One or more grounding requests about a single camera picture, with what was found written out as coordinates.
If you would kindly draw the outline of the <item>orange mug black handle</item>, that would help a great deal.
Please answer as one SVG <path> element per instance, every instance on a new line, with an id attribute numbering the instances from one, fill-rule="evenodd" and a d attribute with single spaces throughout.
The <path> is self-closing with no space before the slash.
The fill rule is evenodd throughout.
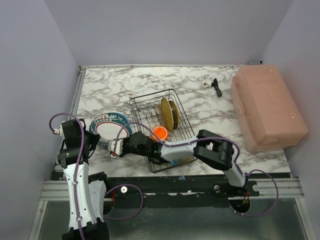
<path id="1" fill-rule="evenodd" d="M 161 141 L 167 141 L 169 139 L 169 131 L 164 126 L 156 126 L 152 129 L 150 137 L 153 141 L 158 141 L 157 136 Z"/>

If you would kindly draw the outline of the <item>teal rimmed large plate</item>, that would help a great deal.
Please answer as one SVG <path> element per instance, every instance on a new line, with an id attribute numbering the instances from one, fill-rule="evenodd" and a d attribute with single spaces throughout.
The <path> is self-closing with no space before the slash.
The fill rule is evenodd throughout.
<path id="1" fill-rule="evenodd" d="M 89 126 L 89 131 L 97 134 L 96 131 L 94 130 L 95 126 L 99 123 L 102 122 L 116 122 L 122 125 L 122 127 L 126 124 L 129 123 L 129 120 L 121 113 L 119 112 L 107 112 L 104 114 L 101 114 L 99 116 L 97 116 L 91 123 Z M 98 142 L 98 145 L 101 148 L 104 148 L 105 150 L 107 150 L 108 148 L 108 141 L 107 142 L 102 142 L 101 139 Z"/>

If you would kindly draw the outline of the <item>yellow woven bamboo plate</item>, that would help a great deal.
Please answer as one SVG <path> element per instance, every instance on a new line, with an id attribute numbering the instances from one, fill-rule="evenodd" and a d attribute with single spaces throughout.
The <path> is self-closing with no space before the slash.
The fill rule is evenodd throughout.
<path id="1" fill-rule="evenodd" d="M 172 132 L 174 129 L 173 112 L 168 99 L 165 97 L 161 99 L 161 110 L 166 122 L 166 128 L 169 132 Z"/>

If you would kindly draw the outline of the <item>beige ceramic bowl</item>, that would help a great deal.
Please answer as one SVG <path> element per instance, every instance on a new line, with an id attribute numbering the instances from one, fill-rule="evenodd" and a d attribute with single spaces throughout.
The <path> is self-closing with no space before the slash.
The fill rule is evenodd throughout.
<path id="1" fill-rule="evenodd" d="M 194 162 L 196 159 L 193 156 L 190 157 L 181 157 L 178 159 L 178 163 L 179 164 L 186 164 L 186 163 L 192 163 Z"/>

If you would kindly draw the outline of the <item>yellow patterned plate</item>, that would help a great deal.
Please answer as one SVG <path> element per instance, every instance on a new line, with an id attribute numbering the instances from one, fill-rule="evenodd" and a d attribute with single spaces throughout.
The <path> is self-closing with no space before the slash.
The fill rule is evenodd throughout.
<path id="1" fill-rule="evenodd" d="M 180 122 L 179 109 L 173 100 L 170 100 L 169 104 L 170 104 L 172 116 L 173 116 L 173 129 L 175 130 L 178 128 L 178 125 Z"/>

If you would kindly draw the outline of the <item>blue butterfly mug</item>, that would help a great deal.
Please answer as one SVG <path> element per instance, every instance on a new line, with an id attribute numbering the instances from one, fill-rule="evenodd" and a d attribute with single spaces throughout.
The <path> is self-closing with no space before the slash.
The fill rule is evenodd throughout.
<path id="1" fill-rule="evenodd" d="M 172 166 L 176 166 L 176 165 L 178 165 L 179 161 L 178 161 L 177 159 L 175 159 L 175 160 L 171 160 L 169 163 L 170 163 Z"/>

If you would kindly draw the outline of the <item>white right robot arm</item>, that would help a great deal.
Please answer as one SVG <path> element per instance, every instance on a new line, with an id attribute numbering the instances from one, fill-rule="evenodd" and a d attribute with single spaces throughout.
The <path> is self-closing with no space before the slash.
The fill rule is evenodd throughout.
<path id="1" fill-rule="evenodd" d="M 246 184 L 246 176 L 237 165 L 239 146 L 208 130 L 202 129 L 196 136 L 176 142 L 154 141 L 138 131 L 126 138 L 116 138 L 110 149 L 119 157 L 134 154 L 158 165 L 195 157 L 209 167 L 222 171 L 231 186 L 242 188 Z"/>

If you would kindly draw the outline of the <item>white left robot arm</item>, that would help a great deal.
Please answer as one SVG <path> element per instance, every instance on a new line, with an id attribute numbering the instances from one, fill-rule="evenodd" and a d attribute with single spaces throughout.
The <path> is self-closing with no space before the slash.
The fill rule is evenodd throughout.
<path id="1" fill-rule="evenodd" d="M 107 175 L 89 174 L 89 158 L 101 138 L 87 131 L 84 120 L 71 119 L 55 130 L 63 138 L 65 148 L 57 160 L 63 168 L 69 197 L 68 232 L 63 240 L 108 240 L 108 226 L 103 218 Z"/>

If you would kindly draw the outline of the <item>black and white pipe fitting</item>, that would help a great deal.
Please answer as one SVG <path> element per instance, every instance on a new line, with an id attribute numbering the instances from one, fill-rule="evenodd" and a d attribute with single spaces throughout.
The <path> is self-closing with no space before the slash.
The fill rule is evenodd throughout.
<path id="1" fill-rule="evenodd" d="M 216 95 L 218 98 L 222 97 L 223 94 L 222 94 L 222 91 L 221 89 L 219 88 L 219 84 L 218 84 L 218 80 L 217 78 L 214 78 L 213 81 L 205 81 L 202 86 L 204 88 L 214 88 L 215 91 L 216 91 Z"/>

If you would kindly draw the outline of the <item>pink plastic storage box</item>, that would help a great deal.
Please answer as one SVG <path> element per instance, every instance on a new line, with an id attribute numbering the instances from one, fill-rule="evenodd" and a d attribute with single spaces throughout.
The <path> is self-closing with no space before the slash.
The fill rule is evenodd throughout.
<path id="1" fill-rule="evenodd" d="M 232 78 L 230 96 L 246 149 L 251 153 L 295 146 L 308 133 L 274 64 L 241 66 Z"/>

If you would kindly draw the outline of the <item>aluminium side rail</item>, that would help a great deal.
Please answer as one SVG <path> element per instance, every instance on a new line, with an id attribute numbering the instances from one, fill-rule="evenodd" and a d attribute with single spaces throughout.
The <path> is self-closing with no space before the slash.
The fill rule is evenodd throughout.
<path id="1" fill-rule="evenodd" d="M 79 71 L 75 92 L 71 102 L 69 113 L 58 113 L 56 117 L 65 116 L 66 120 L 61 123 L 59 128 L 63 130 L 62 144 L 59 150 L 57 161 L 63 169 L 78 170 L 83 164 L 84 143 L 85 143 L 85 122 L 78 119 L 77 113 L 80 100 L 80 91 L 84 80 L 84 71 Z"/>

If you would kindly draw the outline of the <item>black front table rail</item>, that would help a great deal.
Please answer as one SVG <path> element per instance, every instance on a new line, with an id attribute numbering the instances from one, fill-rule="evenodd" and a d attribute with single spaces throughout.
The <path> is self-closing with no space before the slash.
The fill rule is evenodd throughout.
<path id="1" fill-rule="evenodd" d="M 128 192 L 115 194 L 115 206 L 145 208 L 228 208 L 229 201 L 242 202 L 244 197 L 257 197 L 253 189 L 256 181 L 249 180 L 243 187 L 233 187 L 223 175 L 106 177 L 107 190 L 128 184 Z"/>

